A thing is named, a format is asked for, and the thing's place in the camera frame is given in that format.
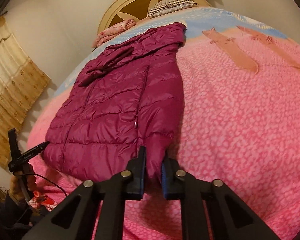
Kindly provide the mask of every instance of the headboard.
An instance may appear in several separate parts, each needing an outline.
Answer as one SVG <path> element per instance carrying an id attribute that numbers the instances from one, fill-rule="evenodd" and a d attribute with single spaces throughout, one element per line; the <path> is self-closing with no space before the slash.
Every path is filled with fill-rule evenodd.
<path id="1" fill-rule="evenodd" d="M 98 33 L 119 22 L 134 19 L 136 22 L 147 17 L 148 8 L 162 0 L 115 0 L 103 15 Z M 194 0 L 200 6 L 210 7 L 206 0 Z"/>

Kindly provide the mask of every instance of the blue blanket section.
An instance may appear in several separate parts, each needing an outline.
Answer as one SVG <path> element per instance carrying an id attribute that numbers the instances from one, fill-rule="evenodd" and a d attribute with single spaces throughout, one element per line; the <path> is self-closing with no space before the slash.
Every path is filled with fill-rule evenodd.
<path id="1" fill-rule="evenodd" d="M 151 19 L 144 22 L 143 24 L 136 25 L 134 28 L 120 34 L 119 36 L 113 38 L 112 40 L 101 45 L 99 48 L 95 49 L 72 71 L 72 73 L 66 78 L 66 80 L 55 92 L 54 96 L 61 94 L 68 87 L 72 86 L 79 72 L 84 68 L 84 66 L 90 60 L 95 59 L 101 52 L 105 50 L 107 46 L 120 44 L 136 35 L 146 32 L 150 28 L 157 28 L 159 26 L 164 26 L 173 22 L 182 22 L 187 26 L 186 39 L 199 37 L 203 35 L 202 31 L 210 30 L 212 28 L 215 28 L 217 32 L 223 32 L 229 28 L 235 28 L 237 25 L 259 31 L 266 35 L 284 39 L 287 38 L 287 36 L 285 36 L 283 33 L 268 25 L 222 9 L 212 7 L 196 7 L 184 9 L 172 14 L 167 14 L 165 16 Z"/>

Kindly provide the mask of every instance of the silver bolt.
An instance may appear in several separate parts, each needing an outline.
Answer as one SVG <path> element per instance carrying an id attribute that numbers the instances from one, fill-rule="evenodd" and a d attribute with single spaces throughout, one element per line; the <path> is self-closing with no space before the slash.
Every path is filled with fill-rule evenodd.
<path id="1" fill-rule="evenodd" d="M 216 187 L 221 187 L 223 185 L 223 182 L 220 179 L 215 179 L 213 181 L 213 185 L 215 185 Z"/>
<path id="2" fill-rule="evenodd" d="M 176 171 L 176 175 L 177 175 L 178 177 L 184 177 L 184 176 L 186 175 L 186 172 L 183 171 L 183 170 L 177 170 L 177 171 Z"/>
<path id="3" fill-rule="evenodd" d="M 83 183 L 83 185 L 84 185 L 85 187 L 91 187 L 91 186 L 93 185 L 93 181 L 92 181 L 92 180 L 86 180 L 86 181 Z"/>
<path id="4" fill-rule="evenodd" d="M 131 171 L 125 170 L 121 172 L 122 177 L 129 177 L 131 176 Z"/>

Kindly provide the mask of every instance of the zipper pull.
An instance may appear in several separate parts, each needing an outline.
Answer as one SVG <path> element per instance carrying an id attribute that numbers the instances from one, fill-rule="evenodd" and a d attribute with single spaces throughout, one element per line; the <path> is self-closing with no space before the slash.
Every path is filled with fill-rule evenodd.
<path id="1" fill-rule="evenodd" d="M 138 127 L 138 116 L 136 115 L 134 118 L 135 118 L 135 120 L 134 120 L 134 128 L 137 128 Z"/>

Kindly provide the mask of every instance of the patterned curtain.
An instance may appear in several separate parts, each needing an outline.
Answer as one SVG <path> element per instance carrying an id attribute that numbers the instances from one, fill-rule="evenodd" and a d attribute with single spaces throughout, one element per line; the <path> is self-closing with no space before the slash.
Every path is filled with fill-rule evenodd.
<path id="1" fill-rule="evenodd" d="M 8 130 L 20 131 L 31 108 L 50 78 L 19 46 L 5 18 L 0 17 L 0 166 L 10 160 Z"/>

